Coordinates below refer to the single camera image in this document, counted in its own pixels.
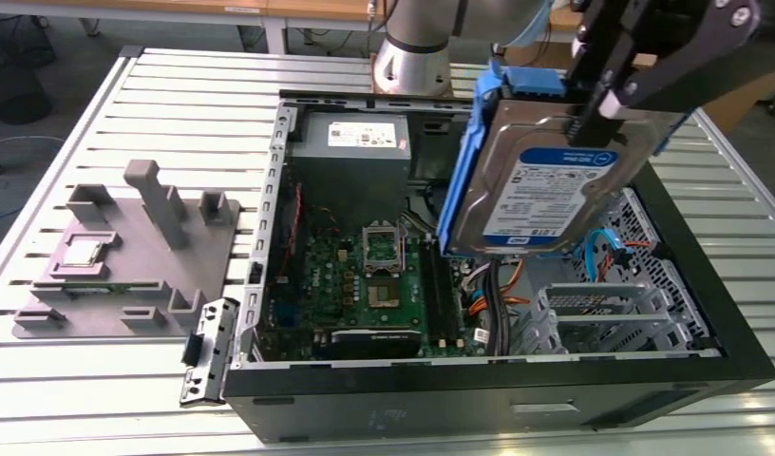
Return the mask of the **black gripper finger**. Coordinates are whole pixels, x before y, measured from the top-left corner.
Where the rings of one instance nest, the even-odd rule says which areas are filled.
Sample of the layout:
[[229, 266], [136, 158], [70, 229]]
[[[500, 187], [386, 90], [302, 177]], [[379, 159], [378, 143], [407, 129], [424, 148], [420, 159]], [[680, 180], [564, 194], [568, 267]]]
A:
[[689, 114], [775, 71], [775, 1], [574, 1], [582, 13], [570, 91], [586, 94], [568, 129], [606, 144], [625, 110]]

